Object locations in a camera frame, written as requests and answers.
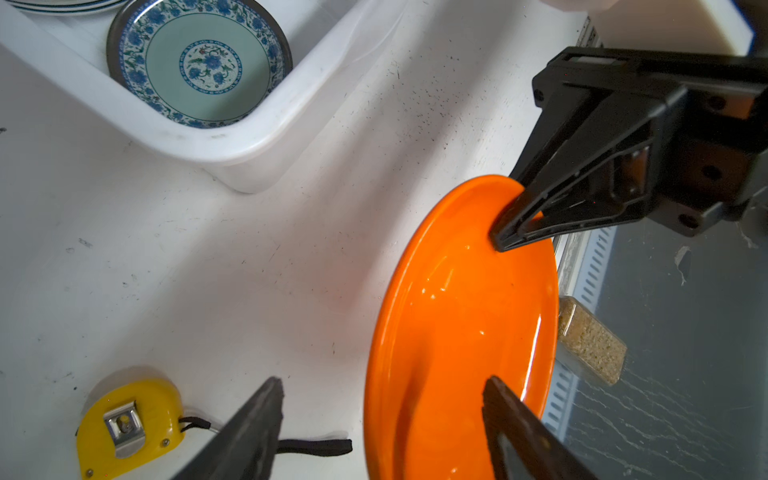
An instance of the screw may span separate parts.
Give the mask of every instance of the screw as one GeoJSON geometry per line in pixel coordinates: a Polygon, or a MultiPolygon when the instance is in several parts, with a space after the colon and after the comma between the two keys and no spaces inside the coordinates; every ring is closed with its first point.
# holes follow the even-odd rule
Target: screw
{"type": "Polygon", "coordinates": [[[131,418],[128,415],[120,415],[117,420],[118,428],[123,433],[129,433],[134,429],[131,418]]]}
{"type": "Polygon", "coordinates": [[[709,97],[709,99],[707,100],[707,104],[710,106],[712,110],[720,111],[725,108],[726,100],[725,98],[718,97],[718,96],[709,97]]]}

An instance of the yellow tape measure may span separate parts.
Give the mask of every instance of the yellow tape measure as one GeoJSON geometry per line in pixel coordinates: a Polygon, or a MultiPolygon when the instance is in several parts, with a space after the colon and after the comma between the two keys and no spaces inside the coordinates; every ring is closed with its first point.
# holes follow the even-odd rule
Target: yellow tape measure
{"type": "Polygon", "coordinates": [[[155,460],[184,439],[181,396],[165,379],[129,383],[101,397],[78,429],[80,474],[113,478],[155,460]]]}

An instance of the floral pattern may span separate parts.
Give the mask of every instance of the floral pattern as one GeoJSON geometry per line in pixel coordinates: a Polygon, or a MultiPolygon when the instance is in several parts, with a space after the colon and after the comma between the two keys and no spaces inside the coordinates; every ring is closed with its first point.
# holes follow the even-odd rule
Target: floral pattern
{"type": "MultiPolygon", "coordinates": [[[[155,0],[149,0],[145,5],[148,7],[154,2],[155,0]]],[[[286,65],[286,58],[275,32],[259,14],[240,0],[163,0],[149,10],[137,9],[123,30],[119,45],[119,61],[128,89],[154,110],[190,127],[223,127],[242,120],[253,109],[237,118],[225,121],[192,118],[171,107],[157,95],[147,76],[147,49],[159,27],[174,18],[204,12],[221,15],[240,23],[261,42],[270,63],[270,79],[266,88],[268,95],[283,80],[289,66],[286,65]]],[[[212,40],[197,41],[187,47],[179,60],[179,68],[188,84],[208,94],[221,94],[231,90],[237,86],[242,75],[242,64],[234,50],[221,42],[212,40]],[[206,48],[205,45],[218,50],[206,48]]]]}
{"type": "Polygon", "coordinates": [[[229,46],[215,40],[198,40],[179,58],[184,80],[206,94],[223,94],[235,88],[243,76],[240,57],[229,46]]]}

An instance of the plate stack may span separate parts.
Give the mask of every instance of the plate stack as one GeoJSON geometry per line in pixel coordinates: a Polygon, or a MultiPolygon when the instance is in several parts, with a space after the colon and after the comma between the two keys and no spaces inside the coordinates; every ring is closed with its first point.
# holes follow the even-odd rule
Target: plate stack
{"type": "Polygon", "coordinates": [[[24,12],[43,15],[87,15],[117,8],[125,0],[8,0],[24,12]]]}

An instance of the white plastic basin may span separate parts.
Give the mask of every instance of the white plastic basin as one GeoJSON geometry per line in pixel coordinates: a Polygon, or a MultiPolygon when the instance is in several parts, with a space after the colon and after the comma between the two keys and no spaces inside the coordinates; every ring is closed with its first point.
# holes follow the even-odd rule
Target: white plastic basin
{"type": "Polygon", "coordinates": [[[203,165],[254,193],[274,184],[354,89],[406,0],[263,0],[288,37],[294,69],[236,124],[199,129],[158,114],[113,81],[107,31],[117,10],[81,17],[23,14],[0,0],[0,45],[161,157],[203,165]]]}

